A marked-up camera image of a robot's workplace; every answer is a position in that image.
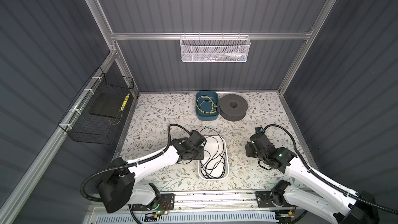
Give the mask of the white plastic bin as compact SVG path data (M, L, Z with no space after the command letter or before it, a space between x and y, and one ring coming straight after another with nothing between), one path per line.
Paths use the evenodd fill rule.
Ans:
M226 179L229 175L227 143L220 136L206 136L204 159L198 161L199 178L206 181Z

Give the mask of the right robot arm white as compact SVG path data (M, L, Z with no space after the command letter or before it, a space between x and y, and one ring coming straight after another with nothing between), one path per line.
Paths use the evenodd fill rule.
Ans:
M271 189L269 199L273 205L297 206L331 224L378 224L380 210L397 215L397 210L377 204L368 192L358 193L309 166L298 151L296 143L293 143L293 150L276 148L265 134L268 128L268 125L255 128L254 135L245 146L246 155L256 158L260 168L267 171L278 170L313 191L303 191L281 179Z

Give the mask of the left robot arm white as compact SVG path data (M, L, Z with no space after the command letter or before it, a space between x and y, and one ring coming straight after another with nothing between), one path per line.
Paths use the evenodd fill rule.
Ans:
M125 161L117 158L108 168L88 176L80 194L91 202L102 203L107 213L114 213L128 204L157 207L161 194L157 187L139 184L146 176L179 161L202 160L206 138L197 130L188 131L187 138L173 139L171 128L186 129L179 124L167 127L167 144L163 149L144 157Z

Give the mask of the grey foam spool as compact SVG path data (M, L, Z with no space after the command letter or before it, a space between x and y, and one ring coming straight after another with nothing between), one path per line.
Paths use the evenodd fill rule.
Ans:
M227 94L219 100L220 115L227 121L240 121L248 111L247 101L240 95Z

